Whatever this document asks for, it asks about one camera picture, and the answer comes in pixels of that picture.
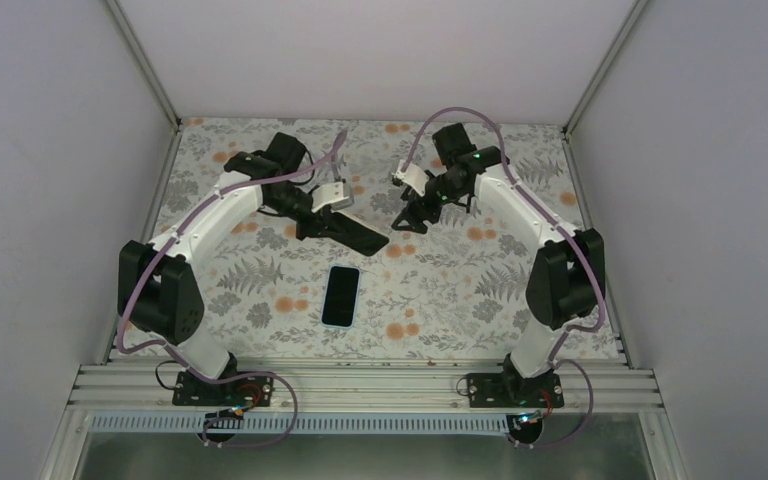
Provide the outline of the aluminium mounting rail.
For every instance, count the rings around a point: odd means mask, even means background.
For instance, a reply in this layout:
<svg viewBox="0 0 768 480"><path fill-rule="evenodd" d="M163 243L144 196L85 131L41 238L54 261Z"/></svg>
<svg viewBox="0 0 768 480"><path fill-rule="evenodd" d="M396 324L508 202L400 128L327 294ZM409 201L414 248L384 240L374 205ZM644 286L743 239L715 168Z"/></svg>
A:
<svg viewBox="0 0 768 480"><path fill-rule="evenodd" d="M500 370L493 361L267 359L260 367L289 382L276 384L270 407L289 412L293 396L304 413L466 413L463 376ZM80 367L67 400L70 409L171 409L170 386L178 367L157 358L116 359ZM564 365L562 413L585 411L594 400L597 413L661 412L664 402L651 370L616 361Z"/></svg>

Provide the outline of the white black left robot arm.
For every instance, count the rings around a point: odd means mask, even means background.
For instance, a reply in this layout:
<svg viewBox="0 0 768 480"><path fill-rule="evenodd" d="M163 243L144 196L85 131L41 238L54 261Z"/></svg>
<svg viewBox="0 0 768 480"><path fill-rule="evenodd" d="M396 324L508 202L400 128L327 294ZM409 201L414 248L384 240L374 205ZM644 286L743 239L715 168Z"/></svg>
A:
<svg viewBox="0 0 768 480"><path fill-rule="evenodd" d="M238 391L236 360L203 326L196 266L245 216L264 205L269 187L323 165L301 165L310 153L296 138L273 136L268 147L240 152L223 167L209 193L182 219L147 243L130 241L119 254L115 347L123 354L159 346L199 380L215 405Z"/></svg>

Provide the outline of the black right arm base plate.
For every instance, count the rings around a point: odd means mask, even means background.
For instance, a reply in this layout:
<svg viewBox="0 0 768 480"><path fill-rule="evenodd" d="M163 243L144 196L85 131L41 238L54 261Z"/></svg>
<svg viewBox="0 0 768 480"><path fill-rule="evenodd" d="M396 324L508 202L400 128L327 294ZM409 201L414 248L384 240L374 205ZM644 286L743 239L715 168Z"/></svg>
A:
<svg viewBox="0 0 768 480"><path fill-rule="evenodd" d="M560 377L553 371L534 378L517 374L470 373L464 377L471 408L561 408L565 406Z"/></svg>

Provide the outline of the floral patterned table mat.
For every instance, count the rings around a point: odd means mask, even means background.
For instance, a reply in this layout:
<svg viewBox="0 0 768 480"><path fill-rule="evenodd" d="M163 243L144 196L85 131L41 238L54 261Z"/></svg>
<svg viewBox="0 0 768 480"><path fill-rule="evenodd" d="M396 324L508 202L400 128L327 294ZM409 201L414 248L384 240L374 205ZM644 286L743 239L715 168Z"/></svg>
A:
<svg viewBox="0 0 768 480"><path fill-rule="evenodd" d="M327 239L296 238L288 219L253 213L196 267L203 323L239 357L501 359L532 317L525 287L532 255L488 208L447 206L426 234L390 230L402 208L396 164L440 173L417 122L194 117L184 124L154 229L169 229L211 190L235 154L262 149L278 132L315 156L340 131L340 172L351 212L387 231L366 257Z"/></svg>

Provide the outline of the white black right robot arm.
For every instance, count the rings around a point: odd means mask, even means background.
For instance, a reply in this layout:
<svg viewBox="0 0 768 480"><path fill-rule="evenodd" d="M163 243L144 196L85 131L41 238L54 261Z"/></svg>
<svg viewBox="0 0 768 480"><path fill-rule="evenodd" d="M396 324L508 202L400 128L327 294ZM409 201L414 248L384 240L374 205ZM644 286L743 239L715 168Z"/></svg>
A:
<svg viewBox="0 0 768 480"><path fill-rule="evenodd" d="M604 240L594 228L563 221L532 193L515 175L504 144L478 148L462 124L442 128L432 141L446 170L433 175L411 157L396 167L393 182L404 187L406 205L392 226L424 233L443 206L468 199L501 215L528 244L533 263L525 298L533 319L494 382L509 404L525 407L554 372L569 335L595 333L604 324Z"/></svg>

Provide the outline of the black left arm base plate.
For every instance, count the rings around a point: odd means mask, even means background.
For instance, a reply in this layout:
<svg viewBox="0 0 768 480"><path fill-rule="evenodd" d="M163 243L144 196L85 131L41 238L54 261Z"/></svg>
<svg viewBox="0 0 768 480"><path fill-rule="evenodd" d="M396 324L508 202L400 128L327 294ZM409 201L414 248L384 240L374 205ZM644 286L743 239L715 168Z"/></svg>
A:
<svg viewBox="0 0 768 480"><path fill-rule="evenodd" d="M268 407L274 380L266 376L245 376L224 384L211 384L189 372L181 372L172 396L175 406Z"/></svg>

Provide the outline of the black phone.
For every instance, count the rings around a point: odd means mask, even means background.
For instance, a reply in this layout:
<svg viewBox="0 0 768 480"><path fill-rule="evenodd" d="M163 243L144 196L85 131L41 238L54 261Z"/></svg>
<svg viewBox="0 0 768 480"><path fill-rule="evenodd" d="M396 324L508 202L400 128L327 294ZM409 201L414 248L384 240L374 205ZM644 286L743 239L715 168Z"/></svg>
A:
<svg viewBox="0 0 768 480"><path fill-rule="evenodd" d="M296 221L296 238L330 239L370 257L382 250L389 237L343 212L323 209Z"/></svg>

